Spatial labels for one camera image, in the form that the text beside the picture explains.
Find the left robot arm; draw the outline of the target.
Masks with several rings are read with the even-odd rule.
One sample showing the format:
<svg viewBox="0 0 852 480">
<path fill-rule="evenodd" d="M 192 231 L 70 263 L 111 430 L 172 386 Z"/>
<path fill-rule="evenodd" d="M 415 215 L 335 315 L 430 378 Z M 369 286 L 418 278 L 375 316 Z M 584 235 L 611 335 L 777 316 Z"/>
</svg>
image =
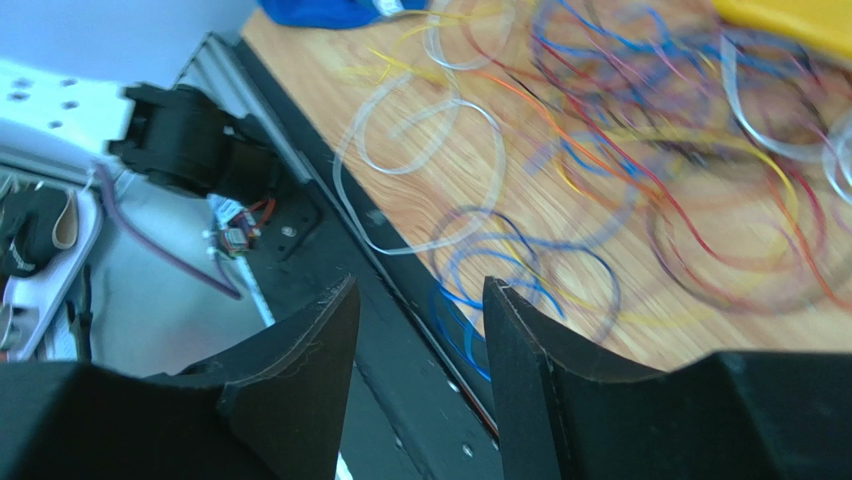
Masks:
<svg viewBox="0 0 852 480">
<path fill-rule="evenodd" d="M 2 168 L 83 183 L 97 162 L 185 196 L 242 204 L 285 181 L 256 119 L 195 86 L 122 85 L 2 60 Z"/>
</svg>

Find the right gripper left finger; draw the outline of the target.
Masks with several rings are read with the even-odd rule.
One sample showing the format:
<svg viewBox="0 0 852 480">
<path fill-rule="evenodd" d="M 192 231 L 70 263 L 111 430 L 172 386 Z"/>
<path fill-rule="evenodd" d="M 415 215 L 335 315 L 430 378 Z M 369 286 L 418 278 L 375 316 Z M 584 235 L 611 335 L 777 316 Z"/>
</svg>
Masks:
<svg viewBox="0 0 852 480">
<path fill-rule="evenodd" d="M 5 479 L 332 479 L 359 331 L 346 276 L 175 375 L 84 362 L 1 368 Z"/>
</svg>

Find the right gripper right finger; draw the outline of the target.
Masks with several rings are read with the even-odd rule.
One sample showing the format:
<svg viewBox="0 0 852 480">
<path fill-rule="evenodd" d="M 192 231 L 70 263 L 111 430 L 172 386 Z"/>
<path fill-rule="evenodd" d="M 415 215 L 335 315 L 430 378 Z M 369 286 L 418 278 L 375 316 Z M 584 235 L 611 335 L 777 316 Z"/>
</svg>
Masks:
<svg viewBox="0 0 852 480">
<path fill-rule="evenodd" d="M 483 285 L 508 479 L 847 479 L 851 358 L 720 351 L 671 372 Z"/>
</svg>

